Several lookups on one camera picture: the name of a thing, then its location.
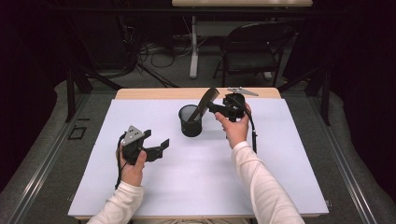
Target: chair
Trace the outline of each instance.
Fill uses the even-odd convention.
[[[253,73],[256,76],[264,72],[275,72],[275,86],[283,49],[294,35],[293,26],[284,21],[256,22],[235,28],[221,47],[221,59],[213,78],[222,63],[222,87],[227,74]]]

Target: hand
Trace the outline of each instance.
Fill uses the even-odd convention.
[[[250,110],[250,106],[245,104],[245,107],[248,111]],[[238,143],[247,141],[248,138],[248,115],[245,114],[237,122],[231,122],[226,117],[224,117],[220,112],[215,113],[216,120],[221,123],[223,127],[223,131],[227,135],[227,139],[230,143],[230,147],[234,148]]]
[[[141,150],[135,165],[131,165],[126,162],[122,157],[122,146],[120,146],[120,165],[125,166],[121,171],[121,180],[129,185],[140,187],[143,179],[143,168],[145,168],[145,162],[147,153]]]

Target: white paper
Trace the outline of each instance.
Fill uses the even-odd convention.
[[[281,99],[247,98],[257,132],[258,156],[279,180],[302,215],[328,213],[289,108]],[[250,199],[231,164],[225,132],[206,112],[203,131],[186,137],[178,110],[190,100],[113,100],[92,150],[69,216],[94,216],[114,192],[115,150],[120,136],[134,125],[151,130],[144,147],[170,139],[163,158],[146,162],[145,197],[135,217],[224,217],[253,215]],[[221,105],[221,99],[215,101]]]

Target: desk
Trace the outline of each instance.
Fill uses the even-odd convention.
[[[218,90],[220,96],[215,103],[221,104],[229,92]],[[327,214],[286,102],[275,88],[247,90],[260,95],[247,96],[259,135],[258,156],[278,178],[302,216]],[[86,219],[104,206],[117,180],[114,151],[118,138],[129,125],[134,125],[141,131],[152,130],[145,147],[158,146],[170,138],[163,158],[146,163],[142,183],[145,198],[134,218],[253,217],[250,199],[231,164],[224,132],[213,114],[207,112],[203,116],[203,131],[197,137],[181,133],[178,110],[186,104],[197,105],[206,91],[207,88],[119,90],[107,111],[68,215]],[[282,135],[287,136],[287,141],[279,139]]]
[[[174,7],[311,7],[312,0],[173,0],[172,5]],[[191,22],[191,36],[192,36],[192,55],[191,55],[191,68],[190,78],[197,78],[198,69],[198,48],[197,48],[197,36],[200,33],[197,30],[198,21],[195,16],[192,16]],[[222,35],[227,35],[237,25],[243,25],[240,22],[236,22],[234,26],[230,26],[228,22],[218,23],[219,27],[223,26],[221,31]]]

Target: white sleeve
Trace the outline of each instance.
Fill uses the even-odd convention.
[[[247,187],[254,215],[260,224],[304,223],[288,193],[248,142],[241,142],[233,148],[232,160]]]
[[[123,181],[105,204],[105,207],[90,219],[89,224],[128,223],[143,200],[143,187],[131,186]]]

